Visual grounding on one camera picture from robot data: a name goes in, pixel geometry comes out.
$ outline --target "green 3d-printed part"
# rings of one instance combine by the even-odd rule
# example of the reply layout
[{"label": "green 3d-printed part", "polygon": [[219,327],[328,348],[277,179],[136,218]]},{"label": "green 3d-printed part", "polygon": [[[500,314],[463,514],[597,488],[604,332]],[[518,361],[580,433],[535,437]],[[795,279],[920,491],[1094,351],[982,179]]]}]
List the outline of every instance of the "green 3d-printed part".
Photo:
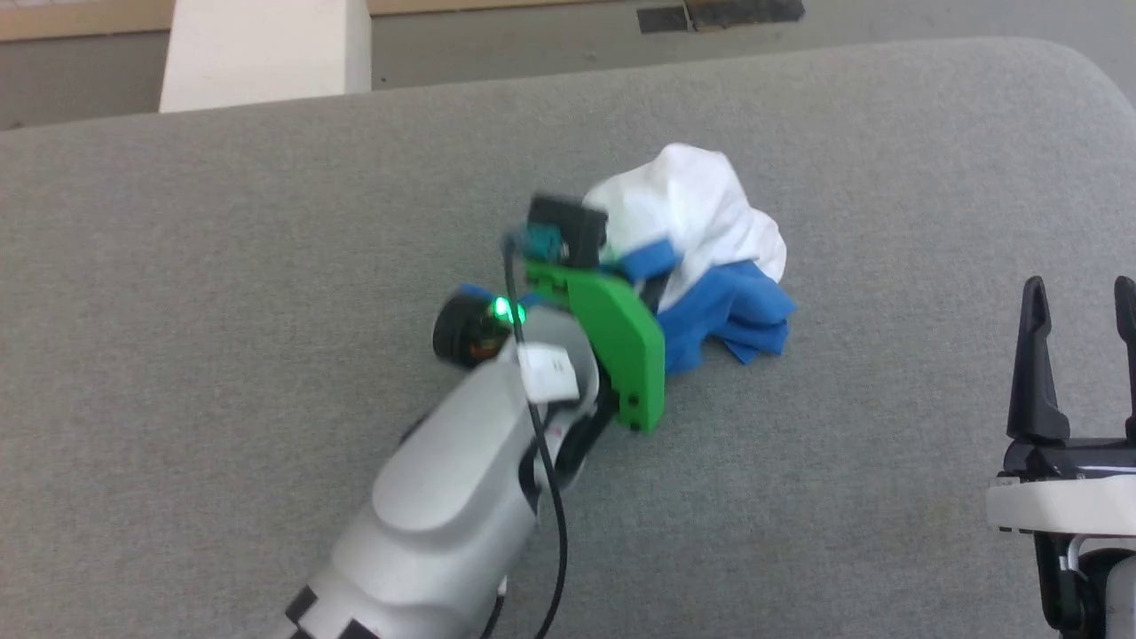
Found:
[{"label": "green 3d-printed part", "polygon": [[527,260],[528,283],[576,317],[619,397],[619,421],[653,431],[665,400],[662,329],[627,282],[596,271]]}]

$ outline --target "black cable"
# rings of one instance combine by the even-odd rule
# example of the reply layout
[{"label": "black cable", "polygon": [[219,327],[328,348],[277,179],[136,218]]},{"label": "black cable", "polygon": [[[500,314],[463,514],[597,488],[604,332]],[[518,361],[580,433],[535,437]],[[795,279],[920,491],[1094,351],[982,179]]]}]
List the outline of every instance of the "black cable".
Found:
[{"label": "black cable", "polygon": [[493,612],[490,613],[490,620],[485,622],[485,630],[482,631],[482,639],[490,639],[493,634],[493,629],[496,628],[496,620],[501,616],[501,608],[504,607],[504,595],[498,595],[495,601],[493,601]]},{"label": "black cable", "polygon": [[[525,343],[525,330],[520,324],[520,310],[517,302],[517,282],[512,273],[512,257],[517,249],[517,241],[513,236],[507,235],[504,241],[504,289],[509,297],[509,312],[512,314],[512,331],[517,338],[517,352],[520,354],[520,346]],[[536,448],[541,451],[541,462],[544,465],[544,475],[549,480],[549,492],[552,493],[552,509],[557,515],[557,537],[560,546],[560,565],[557,569],[557,584],[552,590],[552,600],[549,601],[549,609],[544,614],[544,623],[536,631],[535,639],[544,639],[552,628],[552,621],[557,617],[557,609],[560,608],[560,597],[565,590],[565,575],[568,572],[568,524],[565,520],[565,505],[560,499],[560,488],[557,487],[556,471],[552,466],[552,455],[549,453],[549,445],[544,441],[544,428],[541,425],[541,414],[536,406],[528,403],[528,416],[533,420],[533,431],[536,433]]]}]

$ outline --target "wooden baseboard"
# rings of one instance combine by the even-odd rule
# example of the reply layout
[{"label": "wooden baseboard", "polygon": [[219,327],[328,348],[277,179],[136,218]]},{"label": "wooden baseboard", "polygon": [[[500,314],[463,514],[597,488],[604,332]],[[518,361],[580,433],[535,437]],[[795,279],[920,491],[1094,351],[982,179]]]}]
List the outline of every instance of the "wooden baseboard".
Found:
[{"label": "wooden baseboard", "polygon": [[468,11],[473,9],[503,9],[507,7],[535,7],[541,5],[579,5],[603,0],[367,0],[373,16],[398,14],[432,14],[437,11]]},{"label": "wooden baseboard", "polygon": [[[373,16],[390,16],[594,1],[596,0],[367,0],[367,8]],[[174,16],[174,0],[78,0],[30,7],[3,5],[6,2],[0,2],[0,42],[169,31]]]}]

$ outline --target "white label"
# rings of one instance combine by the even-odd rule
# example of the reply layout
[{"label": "white label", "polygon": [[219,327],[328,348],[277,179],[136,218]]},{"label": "white label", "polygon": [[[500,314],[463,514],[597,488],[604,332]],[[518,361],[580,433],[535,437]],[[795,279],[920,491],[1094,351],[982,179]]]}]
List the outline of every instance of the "white label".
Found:
[{"label": "white label", "polygon": [[568,351],[550,343],[524,343],[517,349],[520,380],[533,404],[579,399],[576,370]]}]

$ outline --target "white cloth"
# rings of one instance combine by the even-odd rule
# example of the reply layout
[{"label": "white cloth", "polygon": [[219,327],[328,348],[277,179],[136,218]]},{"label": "white cloth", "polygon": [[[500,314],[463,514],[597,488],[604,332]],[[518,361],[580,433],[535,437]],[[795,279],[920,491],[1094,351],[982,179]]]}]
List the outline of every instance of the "white cloth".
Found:
[{"label": "white cloth", "polygon": [[775,282],[785,272],[786,248],[777,223],[750,206],[734,167],[720,152],[668,144],[652,161],[593,186],[584,204],[608,214],[605,263],[670,241],[680,262],[660,312],[718,265],[752,260]]}]

